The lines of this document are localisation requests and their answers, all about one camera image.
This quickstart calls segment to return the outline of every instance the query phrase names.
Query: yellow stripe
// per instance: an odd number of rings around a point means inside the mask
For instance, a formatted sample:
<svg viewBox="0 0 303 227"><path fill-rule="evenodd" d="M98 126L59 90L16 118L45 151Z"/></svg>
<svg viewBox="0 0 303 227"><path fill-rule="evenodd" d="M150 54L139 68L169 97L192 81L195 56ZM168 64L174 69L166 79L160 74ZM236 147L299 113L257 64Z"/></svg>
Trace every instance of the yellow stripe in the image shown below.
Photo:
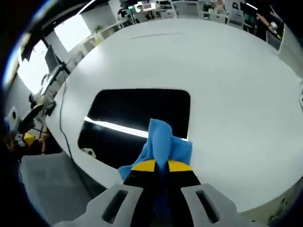
<svg viewBox="0 0 303 227"><path fill-rule="evenodd" d="M145 162L140 162L140 163L136 164L132 168L132 170L153 172L155 169L155 164L156 164L155 159L148 160Z"/></svg>
<svg viewBox="0 0 303 227"><path fill-rule="evenodd" d="M170 172L192 171L193 169L183 162L169 160Z"/></svg>

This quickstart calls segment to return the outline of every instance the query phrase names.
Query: yellow object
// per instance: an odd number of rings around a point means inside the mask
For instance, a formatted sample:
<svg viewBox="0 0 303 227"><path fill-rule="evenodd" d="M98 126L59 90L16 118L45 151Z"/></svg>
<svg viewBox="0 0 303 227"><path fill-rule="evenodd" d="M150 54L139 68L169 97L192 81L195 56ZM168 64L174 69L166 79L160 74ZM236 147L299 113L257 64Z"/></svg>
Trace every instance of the yellow object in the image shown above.
<svg viewBox="0 0 303 227"><path fill-rule="evenodd" d="M192 171L193 169L183 162L169 160L170 172Z"/></svg>
<svg viewBox="0 0 303 227"><path fill-rule="evenodd" d="M26 145L28 145L28 146L30 146L35 141L35 137L30 133L25 133L23 139L24 139L24 142L26 143Z"/></svg>
<svg viewBox="0 0 303 227"><path fill-rule="evenodd" d="M145 161L145 162L140 162L140 163L136 164L132 168L132 170L153 172L154 169L155 169L155 164L156 164L155 159L148 160L148 161Z"/></svg>
<svg viewBox="0 0 303 227"><path fill-rule="evenodd" d="M102 41L103 39L101 37L98 37L95 41L95 46L98 46Z"/></svg>
<svg viewBox="0 0 303 227"><path fill-rule="evenodd" d="M33 109L36 109L36 108L38 108L38 107L40 107L40 106L42 106L42 105L43 105L43 104L37 104L37 105L34 106Z"/></svg>

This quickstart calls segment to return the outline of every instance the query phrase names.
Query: office chair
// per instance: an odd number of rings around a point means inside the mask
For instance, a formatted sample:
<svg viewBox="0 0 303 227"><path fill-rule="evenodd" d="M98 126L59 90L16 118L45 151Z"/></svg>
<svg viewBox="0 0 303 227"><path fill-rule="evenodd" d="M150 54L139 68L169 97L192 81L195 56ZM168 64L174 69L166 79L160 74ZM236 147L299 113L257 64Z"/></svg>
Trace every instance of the office chair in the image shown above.
<svg viewBox="0 0 303 227"><path fill-rule="evenodd" d="M233 8L229 13L226 24L243 30L243 25L244 25L244 21L245 21L243 11L238 10L237 9L238 5L236 3L234 5L234 3L232 4Z"/></svg>
<svg viewBox="0 0 303 227"><path fill-rule="evenodd" d="M197 1L174 1L171 5L176 12L175 18L203 19L202 9Z"/></svg>
<svg viewBox="0 0 303 227"><path fill-rule="evenodd" d="M220 14L213 14L213 13L210 13L209 14L209 20L210 21L215 21L215 22L218 22L218 23L221 23L221 24L225 24L225 17L221 16Z"/></svg>
<svg viewBox="0 0 303 227"><path fill-rule="evenodd" d="M280 46L281 46L281 40L274 37L274 35L271 34L271 32L269 32L269 31L266 31L266 42L269 45L273 46L277 51L279 51Z"/></svg>

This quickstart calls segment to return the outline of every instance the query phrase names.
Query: blue cloth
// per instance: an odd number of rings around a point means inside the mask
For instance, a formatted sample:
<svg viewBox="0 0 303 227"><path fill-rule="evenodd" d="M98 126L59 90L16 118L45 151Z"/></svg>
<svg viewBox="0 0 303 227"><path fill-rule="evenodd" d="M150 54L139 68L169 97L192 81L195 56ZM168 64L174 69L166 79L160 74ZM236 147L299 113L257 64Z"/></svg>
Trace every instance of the blue cloth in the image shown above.
<svg viewBox="0 0 303 227"><path fill-rule="evenodd" d="M122 166L118 171L123 181L125 181L132 167L140 162L155 159L161 170L168 160L179 161L189 165L191 153L191 142L174 137L169 124L151 119L148 128L148 138L143 146L142 153L131 166Z"/></svg>

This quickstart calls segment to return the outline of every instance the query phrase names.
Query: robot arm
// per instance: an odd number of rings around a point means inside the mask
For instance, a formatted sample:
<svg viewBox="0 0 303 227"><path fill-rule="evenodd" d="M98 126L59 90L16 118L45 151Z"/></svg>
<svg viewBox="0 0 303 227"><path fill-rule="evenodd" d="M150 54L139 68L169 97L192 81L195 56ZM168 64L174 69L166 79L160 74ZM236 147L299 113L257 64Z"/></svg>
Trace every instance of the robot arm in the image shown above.
<svg viewBox="0 0 303 227"><path fill-rule="evenodd" d="M21 119L17 109L13 106L5 118L6 133L21 147L24 147L26 132L35 127L34 118L42 111L43 105L36 105L24 118Z"/></svg>
<svg viewBox="0 0 303 227"><path fill-rule="evenodd" d="M151 171L151 162L146 161L145 167L142 163L134 166L124 184L114 185L91 200L86 212L77 219L54 226L150 226L158 182L156 174ZM169 184L171 226L213 227L215 224L216 227L264 227L246 220L237 212L234 202L214 187L200 184L186 164L173 161L169 163L169 169L166 182Z"/></svg>

